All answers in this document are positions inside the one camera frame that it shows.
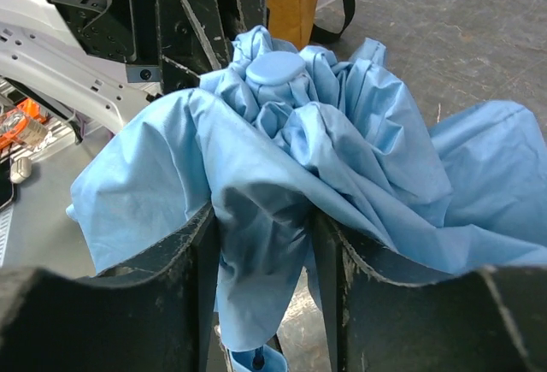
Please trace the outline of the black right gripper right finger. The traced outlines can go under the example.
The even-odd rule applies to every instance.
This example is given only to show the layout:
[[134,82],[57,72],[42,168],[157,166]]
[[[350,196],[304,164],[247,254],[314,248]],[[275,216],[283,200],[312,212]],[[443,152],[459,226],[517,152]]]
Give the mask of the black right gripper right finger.
[[545,267],[452,276],[319,210],[310,230],[333,370],[545,370]]

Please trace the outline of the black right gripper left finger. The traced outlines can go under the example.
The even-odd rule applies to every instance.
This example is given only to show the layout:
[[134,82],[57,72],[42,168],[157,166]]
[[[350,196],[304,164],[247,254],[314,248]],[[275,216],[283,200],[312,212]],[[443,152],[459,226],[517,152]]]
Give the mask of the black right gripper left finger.
[[94,277],[1,272],[4,371],[203,371],[219,262],[215,213]]

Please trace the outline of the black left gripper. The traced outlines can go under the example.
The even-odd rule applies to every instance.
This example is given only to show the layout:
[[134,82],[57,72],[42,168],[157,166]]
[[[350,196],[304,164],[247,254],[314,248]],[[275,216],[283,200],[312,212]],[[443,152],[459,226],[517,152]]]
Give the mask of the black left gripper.
[[197,86],[202,74],[230,62],[227,39],[268,25],[266,0],[47,2],[87,55],[125,65],[129,81],[161,75],[163,92]]

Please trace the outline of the light blue folding umbrella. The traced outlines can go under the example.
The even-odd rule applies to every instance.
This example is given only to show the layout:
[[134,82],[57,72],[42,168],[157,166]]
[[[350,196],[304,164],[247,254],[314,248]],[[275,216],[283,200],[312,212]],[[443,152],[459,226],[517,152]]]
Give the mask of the light blue folding umbrella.
[[347,62],[264,27],[227,68],[146,106],[77,177],[68,215],[97,271],[182,227],[220,223],[215,308],[235,362],[276,332],[306,272],[318,207],[389,249],[459,275],[546,261],[546,145],[534,114],[488,101],[428,127],[368,39]]

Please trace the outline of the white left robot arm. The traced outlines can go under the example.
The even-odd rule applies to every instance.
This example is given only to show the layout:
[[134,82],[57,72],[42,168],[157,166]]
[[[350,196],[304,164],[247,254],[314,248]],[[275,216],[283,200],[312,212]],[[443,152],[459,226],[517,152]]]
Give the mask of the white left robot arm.
[[1,0],[1,75],[117,133],[267,21],[266,0]]

